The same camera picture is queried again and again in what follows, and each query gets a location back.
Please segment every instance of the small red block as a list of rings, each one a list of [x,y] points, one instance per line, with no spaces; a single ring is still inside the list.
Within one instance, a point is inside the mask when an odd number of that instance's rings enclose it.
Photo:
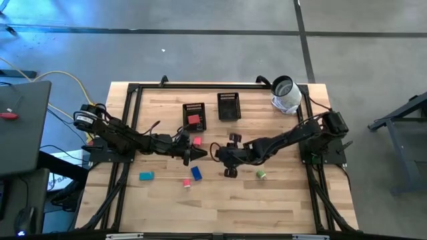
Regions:
[[[188,116],[187,118],[188,118],[188,124],[190,125],[200,123],[199,115],[191,115],[191,116]]]
[[[195,137],[193,140],[194,147],[200,147],[201,145],[201,137]]]
[[[191,187],[191,183],[190,183],[189,179],[184,179],[184,181],[182,182],[182,185],[185,188]]]

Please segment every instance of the red cube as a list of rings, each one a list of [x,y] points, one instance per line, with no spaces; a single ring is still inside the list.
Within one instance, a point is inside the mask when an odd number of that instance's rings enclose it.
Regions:
[[[200,147],[201,145],[201,137],[195,137],[193,140],[194,147]]]
[[[200,123],[199,115],[188,116],[188,124],[192,125],[192,124],[198,124],[198,123]]]

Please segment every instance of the black cable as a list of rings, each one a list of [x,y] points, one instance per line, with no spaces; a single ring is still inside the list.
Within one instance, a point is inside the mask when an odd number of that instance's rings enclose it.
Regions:
[[[104,110],[107,110],[107,107],[105,106],[105,104],[97,103],[97,104],[95,104],[95,106],[102,106],[104,108]]]
[[[83,142],[84,145],[86,145],[86,142],[83,140],[83,138],[81,138],[80,135],[76,131],[74,131],[70,126],[68,126],[68,124],[72,124],[72,123],[63,120],[58,115],[56,115],[54,112],[52,112],[52,110],[50,110],[50,109],[47,109],[47,112],[52,114],[58,120],[60,120],[66,127],[68,127],[74,134],[76,134],[80,138],[81,142]]]
[[[85,160],[83,160],[83,159],[78,159],[78,158],[76,158],[76,157],[71,156],[71,155],[70,155],[70,154],[68,154],[66,151],[64,151],[64,150],[62,150],[62,149],[60,149],[60,148],[58,148],[57,146],[54,146],[54,145],[44,145],[44,146],[41,146],[41,147],[40,147],[40,149],[42,149],[42,148],[44,148],[44,147],[54,147],[54,148],[56,148],[56,149],[60,150],[61,152],[65,153],[66,155],[68,155],[68,156],[69,156],[70,158],[72,158],[72,159],[76,159],[76,160],[80,160],[80,161],[82,161],[82,162],[84,162],[84,163],[88,163],[88,161],[85,161]]]
[[[314,101],[314,100],[310,97],[310,94],[306,93],[305,91],[302,91],[302,90],[301,90],[301,87],[300,87],[298,84],[297,84],[297,86],[298,86],[298,89],[300,90],[300,92],[302,92],[304,95],[307,95],[307,96],[308,96],[308,99],[309,99],[310,101],[312,101],[314,104],[316,104],[317,106],[323,107],[323,108],[325,108],[325,109],[327,109],[327,110],[329,110],[329,111],[332,111],[332,108],[331,108],[331,107],[327,107],[327,106],[325,106],[325,105],[322,105],[322,104],[320,104],[320,103],[318,103],[318,102]]]
[[[157,139],[157,138],[155,138],[155,137],[153,137],[153,134],[151,133],[152,131],[153,131],[153,128],[155,127],[155,126],[157,126],[157,125],[159,125],[159,123],[160,123],[160,121],[156,121],[149,129],[148,129],[148,131],[149,131],[149,136],[151,137],[151,139],[153,139],[154,141],[159,141],[160,143],[165,143],[165,144],[171,144],[170,142],[167,142],[167,141],[163,141],[163,140],[161,140],[161,139]]]
[[[54,117],[58,118],[58,120],[60,120],[61,122],[66,123],[66,124],[73,124],[73,122],[67,122],[66,120],[64,120],[64,119],[60,118],[60,117],[59,117],[56,113],[54,113],[52,110],[47,109],[47,111],[48,111],[50,114],[52,114]]]
[[[320,107],[323,107],[323,108],[325,108],[325,109],[327,109],[327,110],[329,110],[329,111],[332,111],[332,108],[330,108],[330,107],[327,107],[327,106],[325,106],[325,105],[322,105],[322,104],[320,104],[320,103],[318,103],[318,102],[316,102],[316,101],[314,101],[309,95],[308,95],[308,98],[310,99],[310,101],[312,101],[314,104],[316,104],[317,106],[320,106]]]
[[[352,184],[350,183],[350,177],[348,176],[347,171],[339,164],[336,164],[336,166],[339,167],[344,172],[344,174],[346,175],[347,181],[348,181],[348,187],[350,188],[350,191],[352,191]]]
[[[55,188],[55,174],[54,174],[54,173],[52,173],[52,178],[53,178],[53,185],[52,185],[52,187],[51,187],[49,190],[47,190],[47,191],[52,191],[52,189],[53,189],[53,188]]]
[[[27,198],[25,200],[25,206],[28,207],[28,198],[29,198],[29,188],[28,188],[28,182],[24,180],[21,176],[18,176],[18,178],[25,183],[25,187],[27,188]]]
[[[217,145],[218,147],[221,147],[221,145],[218,144],[218,143],[216,143],[216,142],[213,142],[213,143],[211,143],[211,146],[209,147],[209,153],[211,154],[212,160],[214,160],[215,162],[219,163],[221,161],[220,160],[216,160],[215,157],[212,155],[212,146],[213,145]]]
[[[189,126],[189,124],[185,126],[178,127],[176,130],[176,134],[172,137],[174,142],[178,142],[181,139],[182,133],[185,131],[185,129]]]

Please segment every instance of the black plastic basket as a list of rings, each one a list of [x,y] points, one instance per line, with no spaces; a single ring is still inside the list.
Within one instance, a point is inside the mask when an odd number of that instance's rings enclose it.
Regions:
[[[188,124],[188,116],[199,115],[200,123],[189,125],[185,130],[189,132],[202,132],[206,130],[205,103],[188,103],[182,105],[182,122]]]
[[[239,93],[218,93],[218,117],[221,121],[241,119]]]

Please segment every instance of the concrete floor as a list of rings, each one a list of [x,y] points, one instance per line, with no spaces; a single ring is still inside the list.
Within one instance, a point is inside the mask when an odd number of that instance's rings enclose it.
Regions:
[[[427,31],[423,0],[300,4],[307,31]],[[4,23],[31,25],[298,30],[292,0],[11,0],[4,14]],[[308,47],[316,82],[327,85],[333,108],[350,128],[346,140],[354,140],[346,155],[360,229],[427,238],[427,194],[390,195],[389,189],[401,184],[402,173],[388,132],[366,128],[425,92],[427,39],[308,37]],[[252,82],[257,75],[274,79],[286,74],[308,82],[296,36],[22,33],[15,38],[0,32],[0,56],[39,73],[68,71],[83,81],[96,102],[105,101],[111,81],[159,81],[162,75],[171,81]],[[85,102],[70,78],[46,79],[53,82],[51,102],[66,112]],[[43,144],[64,150],[80,146],[51,116]]]

